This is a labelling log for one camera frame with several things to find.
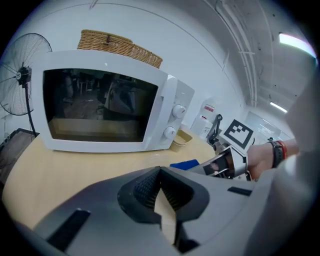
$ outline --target white microwave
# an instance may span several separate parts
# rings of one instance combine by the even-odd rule
[[[168,149],[195,92],[142,61],[96,50],[46,53],[31,82],[45,146],[73,152]]]

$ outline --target wicker basket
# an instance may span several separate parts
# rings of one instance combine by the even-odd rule
[[[159,68],[162,58],[125,37],[95,30],[82,30],[78,50],[97,50],[121,54]]]
[[[128,56],[133,59],[148,63],[156,68],[160,68],[162,62],[162,58],[136,44],[133,44],[131,53]]]
[[[82,30],[78,50],[97,50],[128,56],[133,48],[132,41],[115,34]]]

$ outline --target blue object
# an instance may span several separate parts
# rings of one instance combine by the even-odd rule
[[[170,164],[170,167],[174,167],[174,168],[186,171],[198,165],[199,165],[199,162],[196,159],[193,159],[185,162],[172,163]]]

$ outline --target microwave window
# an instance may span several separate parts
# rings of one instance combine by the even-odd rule
[[[158,86],[91,69],[46,70],[45,115],[53,139],[142,142]]]

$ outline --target wooden tabletop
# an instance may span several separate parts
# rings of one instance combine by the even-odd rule
[[[14,165],[2,201],[12,218],[33,229],[51,210],[93,183],[192,159],[201,164],[215,156],[211,146],[188,133],[193,139],[179,152],[167,149],[131,153],[53,151],[45,148],[38,136]]]

